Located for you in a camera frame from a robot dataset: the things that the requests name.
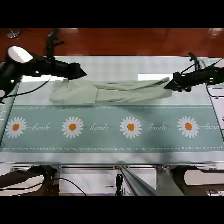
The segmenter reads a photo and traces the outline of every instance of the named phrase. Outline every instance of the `brown wooden floor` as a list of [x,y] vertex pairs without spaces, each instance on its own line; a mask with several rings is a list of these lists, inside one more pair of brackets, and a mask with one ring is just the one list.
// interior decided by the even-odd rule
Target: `brown wooden floor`
[[[45,55],[52,28],[20,28],[17,39],[9,39],[8,28],[0,28],[0,60],[10,45],[19,45]],[[224,57],[222,28],[61,28],[55,55],[163,55]]]

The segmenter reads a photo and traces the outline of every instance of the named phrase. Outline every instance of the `table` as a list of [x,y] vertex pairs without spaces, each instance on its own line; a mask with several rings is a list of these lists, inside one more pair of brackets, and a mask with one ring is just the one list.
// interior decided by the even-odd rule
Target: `table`
[[[188,57],[65,56],[57,59],[69,63],[79,62],[88,74],[84,79],[95,81],[138,80],[139,74],[172,74],[191,65]],[[216,60],[204,59],[207,64]],[[18,92],[31,90],[43,83],[34,82],[34,78],[31,80],[22,82]],[[8,138],[4,134],[0,162],[180,164],[224,161],[222,134],[204,85],[194,87],[190,93],[173,92],[171,97],[154,100],[149,105],[66,107],[55,105],[49,100],[53,84],[51,81],[41,90],[18,96],[14,103],[13,99],[9,99],[5,106],[0,106],[1,133],[11,108],[8,121],[13,122],[19,117],[25,119],[27,124],[26,130],[18,138]],[[105,119],[108,115],[113,119],[119,117],[119,121],[116,123],[116,119],[112,119],[110,123],[110,119]],[[142,130],[139,138],[125,138],[119,130],[119,122],[129,115],[140,120],[144,118],[141,120],[144,133]],[[86,129],[82,141],[81,138],[63,138],[62,121],[72,116],[84,116],[82,119]],[[196,117],[200,133],[195,138],[188,138],[178,131],[175,122],[180,122],[185,116],[190,119]],[[97,125],[102,128],[100,134],[91,132]]]

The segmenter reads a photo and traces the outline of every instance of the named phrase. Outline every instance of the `wrinkled cloth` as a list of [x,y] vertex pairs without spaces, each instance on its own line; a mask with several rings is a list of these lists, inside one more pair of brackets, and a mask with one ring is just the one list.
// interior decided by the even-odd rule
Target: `wrinkled cloth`
[[164,89],[169,78],[149,81],[94,82],[83,79],[56,81],[50,100],[59,104],[141,103],[171,96]]

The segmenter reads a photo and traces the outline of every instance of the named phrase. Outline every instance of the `white flower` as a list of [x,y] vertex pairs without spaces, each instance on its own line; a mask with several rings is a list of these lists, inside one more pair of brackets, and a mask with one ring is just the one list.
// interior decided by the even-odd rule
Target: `white flower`
[[17,138],[26,130],[26,121],[22,117],[14,117],[6,126],[6,135],[8,138]]
[[62,127],[62,131],[66,138],[70,137],[71,139],[82,134],[83,122],[78,117],[69,117],[65,122],[63,122]]
[[121,122],[120,131],[123,131],[123,135],[125,135],[126,138],[135,138],[141,134],[141,126],[142,125],[138,119],[135,119],[134,117],[126,117]]
[[194,138],[194,136],[197,136],[198,132],[198,124],[194,120],[194,118],[190,117],[182,117],[178,121],[177,127],[179,128],[179,131],[182,131],[182,135],[185,135],[185,137],[188,138]]

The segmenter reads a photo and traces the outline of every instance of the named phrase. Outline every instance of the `orange flower center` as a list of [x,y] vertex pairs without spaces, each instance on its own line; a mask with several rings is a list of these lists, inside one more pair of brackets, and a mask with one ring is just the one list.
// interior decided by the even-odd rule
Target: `orange flower center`
[[187,130],[192,130],[192,124],[190,124],[190,123],[186,123],[185,124],[185,128],[187,129]]
[[135,126],[133,124],[128,124],[128,130],[133,131],[135,129]]
[[13,131],[17,131],[17,130],[19,130],[19,124],[14,124],[14,125],[12,126],[12,130],[13,130]]
[[74,130],[76,129],[76,124],[70,124],[70,125],[69,125],[69,129],[70,129],[71,131],[74,131]]

